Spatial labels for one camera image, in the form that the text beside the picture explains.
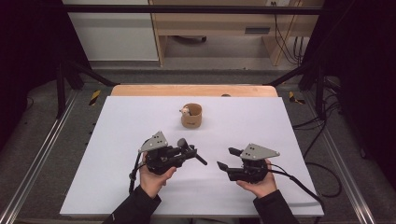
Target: aluminum rail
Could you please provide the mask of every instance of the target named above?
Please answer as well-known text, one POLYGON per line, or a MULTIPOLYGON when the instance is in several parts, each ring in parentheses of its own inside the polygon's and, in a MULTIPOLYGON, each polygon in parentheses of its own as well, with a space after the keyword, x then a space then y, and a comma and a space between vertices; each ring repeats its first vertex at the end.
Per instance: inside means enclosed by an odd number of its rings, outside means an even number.
POLYGON ((37 152, 35 156, 35 160, 27 171, 25 177, 23 178, 20 186, 12 197, 11 201, 8 203, 6 209, 0 215, 0 224, 11 224, 17 218, 18 213, 23 206, 31 188, 33 187, 37 177, 43 167, 48 155, 50 154, 53 145, 55 144, 56 139, 58 138, 59 133, 61 132, 70 111, 73 108, 73 105, 77 99, 78 91, 72 91, 68 101, 67 108, 64 111, 63 115, 56 119, 54 124, 52 125, 49 134, 47 135, 46 140, 41 146, 40 150, 37 152))
MULTIPOLYGON (((304 98, 307 99, 307 104, 311 109, 312 114, 315 116, 316 110, 314 107, 313 95, 310 92, 303 91, 304 98)), ((370 211, 369 206, 364 200, 358 185, 353 178, 352 173, 350 173, 347 168, 347 164, 341 156, 336 144, 334 143, 332 136, 327 128, 325 128, 322 141, 328 149, 330 158, 332 159, 332 164, 337 174, 340 175, 340 180, 343 184, 346 195, 348 196, 350 202, 352 203, 353 209, 355 210, 356 216, 358 217, 361 224, 375 224, 375 219, 370 211)))
POLYGON ((331 15, 336 9, 322 7, 244 7, 244 6, 181 6, 181 5, 44 5, 50 10, 85 13, 205 13, 205 14, 276 14, 331 15))

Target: gray floor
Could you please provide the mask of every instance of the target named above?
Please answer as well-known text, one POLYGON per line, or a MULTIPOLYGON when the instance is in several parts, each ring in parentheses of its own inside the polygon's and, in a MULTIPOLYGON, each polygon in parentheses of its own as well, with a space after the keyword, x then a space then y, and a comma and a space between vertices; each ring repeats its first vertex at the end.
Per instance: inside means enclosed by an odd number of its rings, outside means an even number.
MULTIPOLYGON (((167 49, 165 64, 159 67, 152 63, 96 63, 97 72, 121 83, 229 83, 229 84, 262 84, 274 80, 295 67, 284 60, 278 67, 269 65, 260 38, 211 37, 206 43, 196 40, 172 38, 167 49)), ((54 145, 41 172, 31 189, 28 189, 24 204, 18 210, 17 222, 78 222, 59 215, 64 195, 70 186, 90 132, 100 114, 106 96, 111 88, 83 76, 86 84, 82 91, 70 91, 76 94, 76 102, 69 113, 67 121, 57 135, 54 145), (93 91, 101 90, 95 105, 89 105, 93 91)), ((310 104, 297 104, 289 100, 293 91, 298 99, 308 103, 311 91, 299 92, 293 85, 298 77, 289 80, 277 88, 279 96, 284 99, 290 115, 291 124, 303 123, 314 117, 310 104)), ((25 174, 41 145, 45 141, 57 112, 55 82, 47 83, 29 93, 30 107, 26 110, 20 124, 0 154, 0 209, 4 211, 12 200, 25 174)), ((328 105, 336 102, 335 97, 328 100, 328 105)), ((354 196, 346 189, 336 198, 321 197, 326 205, 326 213, 321 223, 396 223, 396 193, 382 176, 374 161, 361 158, 360 149, 350 132, 342 113, 335 110, 331 113, 326 131, 333 140, 336 151, 346 162, 351 173, 348 180, 356 184, 363 201, 374 218, 361 220, 359 209, 354 204, 354 196)), ((306 131, 295 131, 300 148, 304 153, 318 133, 319 128, 306 131)), ((306 161, 312 161, 337 172, 338 164, 334 163, 329 144, 322 135, 314 144, 306 161)), ((308 166, 312 179, 320 194, 333 194, 337 191, 333 176, 314 166, 308 166)), ((302 223, 313 223, 311 218, 301 218, 302 223)))

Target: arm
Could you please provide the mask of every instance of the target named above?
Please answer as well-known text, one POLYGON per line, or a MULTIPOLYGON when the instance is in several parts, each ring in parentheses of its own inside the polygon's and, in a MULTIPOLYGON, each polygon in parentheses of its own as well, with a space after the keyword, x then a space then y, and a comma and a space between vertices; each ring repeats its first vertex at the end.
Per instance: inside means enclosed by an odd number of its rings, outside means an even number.
POLYGON ((149 223, 151 215, 160 202, 161 199, 158 195, 154 199, 150 198, 139 185, 103 223, 149 223))
MULTIPOLYGON (((268 160, 265 161, 270 170, 271 162, 268 160)), ((277 189, 272 173, 269 172, 264 180, 257 184, 249 184, 241 180, 236 181, 236 184, 256 195, 257 198, 253 203, 264 223, 299 223, 290 211, 282 194, 277 189)))
POLYGON ((299 223, 279 189, 260 199, 256 198, 253 203, 263 223, 299 223))
POLYGON ((155 175, 147 166, 141 167, 140 185, 103 223, 148 224, 151 215, 161 202, 158 192, 175 171, 176 167, 172 167, 163 175, 155 175))

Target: hand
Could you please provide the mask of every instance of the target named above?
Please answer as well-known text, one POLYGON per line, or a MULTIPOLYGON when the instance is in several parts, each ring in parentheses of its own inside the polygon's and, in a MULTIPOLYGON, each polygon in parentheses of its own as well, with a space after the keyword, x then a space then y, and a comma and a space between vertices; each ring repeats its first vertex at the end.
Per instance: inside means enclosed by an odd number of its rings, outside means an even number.
MULTIPOLYGON (((143 155, 143 161, 146 160, 146 153, 143 155)), ((171 178, 176 171, 176 167, 171 167, 163 175, 156 175, 149 171, 149 168, 144 165, 139 169, 140 173, 140 187, 147 193, 150 198, 155 198, 160 189, 166 186, 166 180, 171 178)))
MULTIPOLYGON (((265 162, 268 164, 268 166, 267 166, 268 170, 270 170, 271 162, 267 159, 265 159, 265 162)), ((242 189, 252 192, 258 198, 267 196, 268 194, 277 190, 274 174, 271 172, 268 172, 268 174, 265 176, 264 180, 262 180, 256 184, 250 184, 243 180, 237 180, 236 184, 241 186, 242 189)))

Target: black backdrop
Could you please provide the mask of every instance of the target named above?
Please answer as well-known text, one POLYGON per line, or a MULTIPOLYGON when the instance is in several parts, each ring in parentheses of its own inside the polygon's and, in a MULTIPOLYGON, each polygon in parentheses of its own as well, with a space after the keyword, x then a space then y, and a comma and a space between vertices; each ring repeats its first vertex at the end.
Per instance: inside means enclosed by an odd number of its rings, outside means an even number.
POLYGON ((66 12, 41 4, 62 0, 0 1, 0 148, 12 134, 27 104, 27 93, 56 78, 61 60, 91 68, 66 12))
MULTIPOLYGON (((346 9, 350 2, 326 1, 325 7, 346 9)), ((361 148, 396 189, 395 12, 395 1, 355 1, 326 47, 315 54, 341 14, 320 16, 304 59, 319 56, 325 75, 339 77, 339 99, 361 148)), ((314 80, 317 71, 304 74, 302 83, 314 80)))

